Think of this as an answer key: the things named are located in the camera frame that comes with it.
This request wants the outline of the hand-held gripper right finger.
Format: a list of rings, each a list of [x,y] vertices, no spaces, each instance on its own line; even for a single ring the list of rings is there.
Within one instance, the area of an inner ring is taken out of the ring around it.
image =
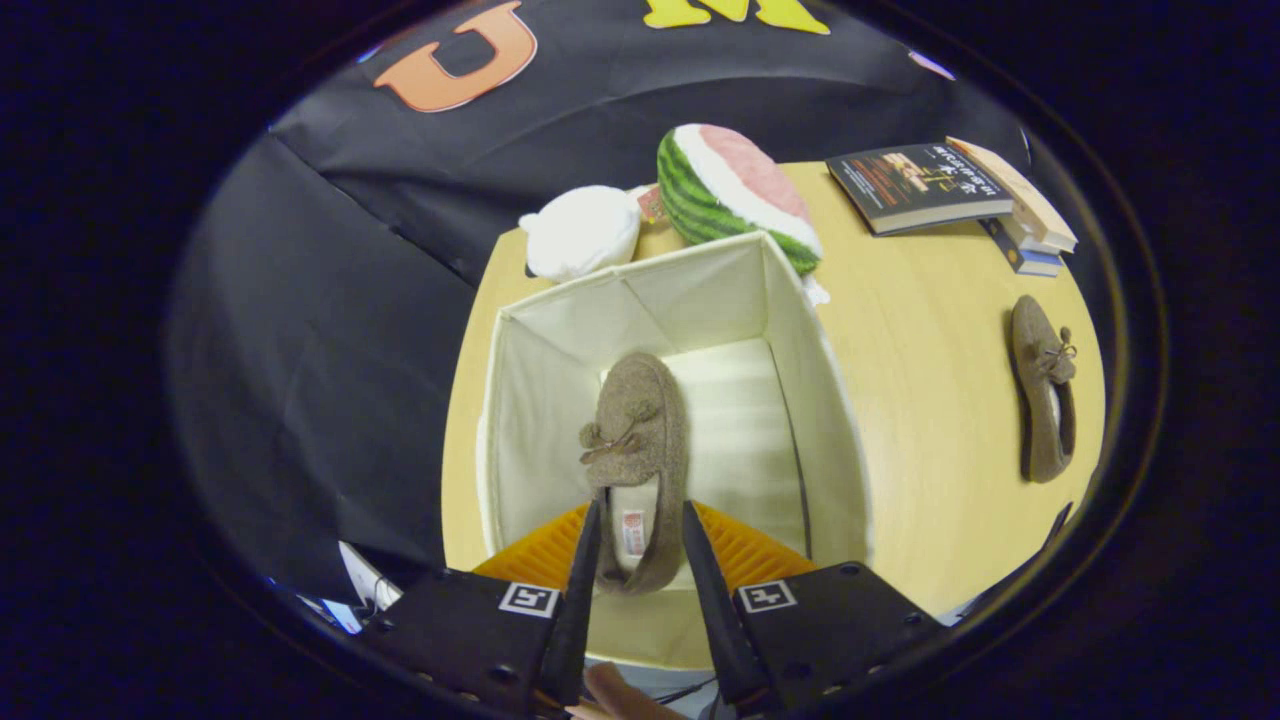
[[[708,505],[684,505],[719,696],[740,716],[872,716],[945,625],[861,562],[818,568]]]

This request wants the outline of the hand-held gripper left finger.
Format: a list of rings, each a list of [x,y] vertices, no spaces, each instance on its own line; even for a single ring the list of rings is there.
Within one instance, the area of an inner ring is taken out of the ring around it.
[[[549,580],[495,577],[538,541],[564,550]],[[602,507],[591,501],[488,569],[430,571],[370,621],[360,643],[465,716],[561,716],[580,701],[600,548]]]

